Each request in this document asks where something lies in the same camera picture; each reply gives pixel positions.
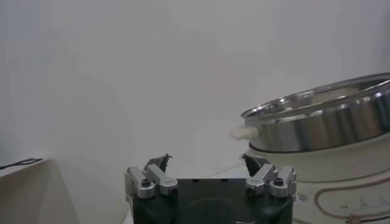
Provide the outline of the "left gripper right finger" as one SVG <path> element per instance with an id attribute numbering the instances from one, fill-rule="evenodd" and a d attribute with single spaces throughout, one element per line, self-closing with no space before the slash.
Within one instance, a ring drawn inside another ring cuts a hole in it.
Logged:
<path id="1" fill-rule="evenodd" d="M 246 194 L 256 197 L 268 193 L 277 198 L 286 198 L 296 194 L 297 172 L 291 166 L 282 167 L 281 171 L 263 158 L 244 154 L 249 178 L 245 180 Z"/>

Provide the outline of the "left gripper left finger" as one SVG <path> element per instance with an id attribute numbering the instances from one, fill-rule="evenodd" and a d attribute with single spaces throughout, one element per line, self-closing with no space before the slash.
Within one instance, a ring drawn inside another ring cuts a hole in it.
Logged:
<path id="1" fill-rule="evenodd" d="M 141 169 L 130 166 L 124 172 L 125 192 L 127 197 L 150 199 L 157 193 L 173 197 L 179 192 L 179 181 L 166 174 L 169 154 L 150 159 Z"/>

